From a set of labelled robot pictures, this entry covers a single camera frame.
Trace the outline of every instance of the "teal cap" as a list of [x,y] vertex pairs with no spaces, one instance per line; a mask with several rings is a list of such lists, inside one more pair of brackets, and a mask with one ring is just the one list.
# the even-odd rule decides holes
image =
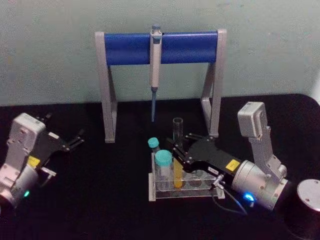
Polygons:
[[161,167],[172,164],[172,154],[168,150],[159,150],[155,154],[155,163]]
[[158,138],[152,137],[148,140],[148,145],[150,148],[154,149],[159,146]]

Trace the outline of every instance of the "gray metal frame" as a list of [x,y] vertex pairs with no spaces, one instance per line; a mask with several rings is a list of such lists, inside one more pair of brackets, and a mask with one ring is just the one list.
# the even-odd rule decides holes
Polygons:
[[105,143],[114,143],[117,125],[117,99],[110,66],[107,64],[105,33],[95,33],[95,48],[99,76]]
[[[205,76],[201,105],[205,124],[210,136],[219,137],[219,119],[222,86],[226,61],[227,30],[218,29],[218,41],[216,46],[215,63],[209,63]],[[212,89],[212,103],[210,103],[210,93]]]
[[[218,29],[215,63],[209,63],[204,81],[201,105],[208,134],[219,136],[222,84],[226,61],[227,30]],[[95,33],[95,48],[99,76],[105,142],[114,143],[117,123],[117,100],[110,66],[107,63],[105,33]]]

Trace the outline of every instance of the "yellow liquid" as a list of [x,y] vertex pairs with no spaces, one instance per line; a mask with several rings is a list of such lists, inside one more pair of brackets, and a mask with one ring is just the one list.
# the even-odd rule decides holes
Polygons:
[[173,185],[176,189],[182,188],[183,167],[177,159],[173,159]]

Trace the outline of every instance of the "silver cylinder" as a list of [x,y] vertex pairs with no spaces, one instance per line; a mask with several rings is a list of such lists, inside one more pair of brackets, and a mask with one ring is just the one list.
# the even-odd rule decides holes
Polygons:
[[272,211],[287,182],[284,178],[273,181],[270,175],[246,160],[236,172],[231,187],[238,193],[252,194],[259,205]]
[[38,180],[38,173],[27,164],[11,189],[13,207],[17,207],[26,191],[30,190]]

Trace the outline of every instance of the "yellow label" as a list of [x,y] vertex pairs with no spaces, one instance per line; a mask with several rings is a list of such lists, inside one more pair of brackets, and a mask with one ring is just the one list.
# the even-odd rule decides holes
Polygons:
[[239,166],[240,162],[232,159],[227,166],[225,166],[226,169],[230,170],[230,171],[234,171],[238,166]]
[[40,160],[38,158],[35,158],[34,156],[29,156],[28,158],[28,164],[31,166],[31,167],[36,167],[38,166],[38,164],[40,163]]

